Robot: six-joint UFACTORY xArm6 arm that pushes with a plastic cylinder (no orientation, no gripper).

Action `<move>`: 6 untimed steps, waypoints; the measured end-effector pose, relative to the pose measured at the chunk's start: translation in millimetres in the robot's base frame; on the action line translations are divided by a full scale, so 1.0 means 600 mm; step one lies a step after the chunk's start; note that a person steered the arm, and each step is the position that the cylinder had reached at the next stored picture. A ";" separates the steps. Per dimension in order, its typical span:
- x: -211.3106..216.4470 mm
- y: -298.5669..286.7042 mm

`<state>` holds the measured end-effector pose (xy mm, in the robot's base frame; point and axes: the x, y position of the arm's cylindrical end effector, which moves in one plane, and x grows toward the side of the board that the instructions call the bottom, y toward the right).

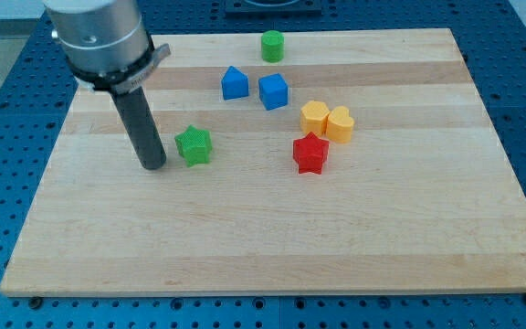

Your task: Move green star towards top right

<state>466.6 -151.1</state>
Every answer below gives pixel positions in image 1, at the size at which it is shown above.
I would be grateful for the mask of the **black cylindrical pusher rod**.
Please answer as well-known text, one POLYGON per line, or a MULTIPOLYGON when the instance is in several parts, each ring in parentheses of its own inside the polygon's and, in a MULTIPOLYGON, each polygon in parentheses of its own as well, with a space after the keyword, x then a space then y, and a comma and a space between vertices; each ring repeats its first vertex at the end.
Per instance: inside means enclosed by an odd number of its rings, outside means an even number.
POLYGON ((126 93, 111 91, 110 95, 142 167, 163 167, 166 153, 143 88, 126 93))

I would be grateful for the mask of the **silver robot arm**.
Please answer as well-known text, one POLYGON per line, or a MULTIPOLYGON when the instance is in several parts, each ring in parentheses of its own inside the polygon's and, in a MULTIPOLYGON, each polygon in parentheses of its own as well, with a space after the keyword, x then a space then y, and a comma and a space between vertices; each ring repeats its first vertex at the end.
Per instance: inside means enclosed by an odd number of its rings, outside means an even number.
POLYGON ((135 0, 44 0, 52 38, 78 83, 110 94, 143 168, 166 162, 143 83, 171 55, 155 46, 135 0))

